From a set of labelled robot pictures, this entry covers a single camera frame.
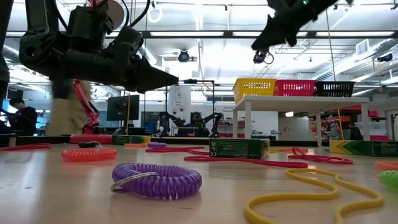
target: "black basket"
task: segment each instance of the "black basket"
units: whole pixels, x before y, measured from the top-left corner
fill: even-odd
[[[351,97],[355,82],[316,82],[314,96]]]

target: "white table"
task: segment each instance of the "white table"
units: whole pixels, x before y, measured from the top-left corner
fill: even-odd
[[[369,141],[368,98],[307,96],[245,96],[233,108],[233,137],[238,136],[238,111],[245,111],[245,138],[251,138],[252,111],[309,112],[316,114],[318,146],[322,146],[321,112],[361,105],[363,136]]]

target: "metal ring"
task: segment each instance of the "metal ring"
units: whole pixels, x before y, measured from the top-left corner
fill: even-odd
[[[114,192],[116,190],[116,188],[121,187],[122,185],[124,185],[124,184],[126,184],[128,182],[131,182],[133,180],[138,180],[138,179],[145,178],[145,177],[152,177],[152,176],[155,176],[155,175],[158,175],[158,173],[156,173],[156,172],[146,172],[146,173],[142,173],[142,174],[138,174],[138,175],[134,175],[134,176],[125,178],[123,180],[119,180],[116,183],[112,184],[111,191]]]

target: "computer screen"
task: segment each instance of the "computer screen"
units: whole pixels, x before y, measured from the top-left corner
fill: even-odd
[[[139,95],[117,96],[108,98],[107,121],[124,121],[127,118],[128,103],[130,97],[129,121],[138,119]]]

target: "table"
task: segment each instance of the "table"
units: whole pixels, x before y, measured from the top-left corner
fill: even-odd
[[[308,97],[308,96],[245,96],[233,108],[233,137],[238,136],[238,111],[245,111],[245,138],[251,138],[251,112],[252,111],[281,111],[281,112],[309,112],[316,114],[317,141],[322,146],[321,112],[344,108],[347,106],[361,105],[363,136],[369,141],[368,117],[369,98],[359,97]]]
[[[285,169],[245,162],[188,162],[189,154],[146,153],[143,149],[106,146],[118,150],[116,160],[63,162],[60,153],[76,145],[57,144],[35,152],[0,151],[1,224],[249,224],[244,204],[260,195],[282,193],[326,193],[326,189],[287,177]],[[309,154],[326,154],[320,148]],[[376,158],[336,154],[354,160],[338,166],[308,162],[310,167],[341,174],[345,181],[381,192],[384,208],[363,210],[345,216],[346,224],[396,224],[398,195],[377,180]],[[287,161],[286,153],[270,155],[272,161]],[[199,193],[176,201],[159,201],[130,193],[112,193],[111,174],[117,164],[141,162],[184,166],[198,171],[203,179]],[[301,174],[327,181],[340,189],[340,197],[329,201],[284,201],[258,205],[255,209],[280,224],[334,224],[333,209],[342,203],[369,199],[335,183],[332,177]]]

